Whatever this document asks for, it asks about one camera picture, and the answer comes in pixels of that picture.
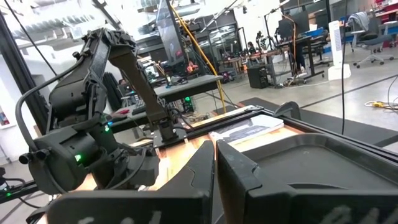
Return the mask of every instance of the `robotic arm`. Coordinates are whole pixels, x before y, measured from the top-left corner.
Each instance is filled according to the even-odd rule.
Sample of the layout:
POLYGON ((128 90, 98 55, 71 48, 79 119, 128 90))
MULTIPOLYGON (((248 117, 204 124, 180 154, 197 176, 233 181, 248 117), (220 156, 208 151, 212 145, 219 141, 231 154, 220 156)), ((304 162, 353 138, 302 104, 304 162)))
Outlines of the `robotic arm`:
POLYGON ((23 132, 26 126, 22 126, 26 141, 34 144, 29 144, 30 152, 22 155, 20 161, 29 164, 38 188, 46 194, 75 190, 89 172, 99 189, 153 185, 159 163, 154 148, 118 144, 103 116, 106 89, 102 79, 107 60, 133 83, 146 103, 149 121, 158 127, 163 141, 178 138, 170 111, 147 81, 136 60, 136 44, 128 34, 99 29, 83 40, 82 51, 73 54, 79 65, 50 94, 47 134, 32 140, 23 132))

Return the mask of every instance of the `green led light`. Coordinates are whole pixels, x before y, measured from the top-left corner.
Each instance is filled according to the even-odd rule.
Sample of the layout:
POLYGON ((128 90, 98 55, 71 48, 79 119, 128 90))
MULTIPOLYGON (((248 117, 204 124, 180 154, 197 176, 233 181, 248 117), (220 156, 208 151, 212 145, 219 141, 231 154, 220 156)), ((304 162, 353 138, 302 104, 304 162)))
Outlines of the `green led light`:
POLYGON ((77 162, 79 162, 80 159, 81 159, 81 155, 75 155, 75 159, 76 159, 77 162))

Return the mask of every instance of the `orange cable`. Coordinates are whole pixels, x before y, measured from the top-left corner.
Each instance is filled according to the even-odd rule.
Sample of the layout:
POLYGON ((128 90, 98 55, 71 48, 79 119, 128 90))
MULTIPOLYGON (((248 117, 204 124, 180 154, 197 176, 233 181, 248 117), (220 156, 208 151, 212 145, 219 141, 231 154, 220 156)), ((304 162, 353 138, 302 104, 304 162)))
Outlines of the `orange cable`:
MULTIPOLYGON (((171 9, 173 10, 174 14, 177 16, 177 19, 180 21, 180 23, 182 24, 182 27, 184 28, 185 32, 191 37, 191 40, 193 41, 193 43, 195 44, 195 46, 197 47, 197 49, 199 50, 201 56, 205 59, 205 62, 208 63, 209 67, 211 68, 211 71, 213 72, 213 74, 215 76, 218 76, 216 70, 214 69, 213 65, 210 63, 210 61, 208 60, 207 56, 205 55, 205 53, 202 51, 201 47, 199 46, 198 42, 195 40, 194 36, 192 35, 192 33, 189 31, 188 27, 182 22, 182 18, 180 17, 180 15, 175 11, 174 7, 172 6, 171 9)), ((217 80, 217 89, 220 92, 220 98, 221 98, 221 104, 223 105, 223 109, 224 109, 224 113, 226 113, 226 107, 225 107, 225 102, 224 102, 224 95, 223 95, 223 87, 221 86, 221 82, 219 80, 217 80)))
POLYGON ((281 13, 281 15, 284 18, 286 18, 286 19, 288 19, 288 20, 293 22, 293 53, 294 53, 294 61, 295 61, 294 75, 296 76, 296 67, 297 67, 297 60, 296 60, 296 23, 293 21, 293 19, 283 15, 282 13, 281 13))

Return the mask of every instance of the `black box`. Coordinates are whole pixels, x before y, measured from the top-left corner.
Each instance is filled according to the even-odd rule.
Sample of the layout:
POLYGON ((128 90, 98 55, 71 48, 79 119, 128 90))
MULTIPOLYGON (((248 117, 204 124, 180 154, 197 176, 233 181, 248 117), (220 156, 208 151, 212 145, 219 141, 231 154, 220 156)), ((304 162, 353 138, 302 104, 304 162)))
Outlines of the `black box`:
POLYGON ((254 65, 248 68, 248 77, 251 88, 266 88, 269 86, 267 77, 268 65, 254 65))

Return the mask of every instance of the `white notebook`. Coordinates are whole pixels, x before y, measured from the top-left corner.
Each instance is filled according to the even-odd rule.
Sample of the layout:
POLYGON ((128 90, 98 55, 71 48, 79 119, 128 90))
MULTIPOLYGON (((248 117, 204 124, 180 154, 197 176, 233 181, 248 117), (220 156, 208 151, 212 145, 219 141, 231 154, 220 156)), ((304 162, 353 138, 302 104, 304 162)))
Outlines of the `white notebook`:
POLYGON ((210 133, 210 137, 214 140, 224 140, 236 144, 283 127, 282 119, 262 114, 213 131, 210 133))

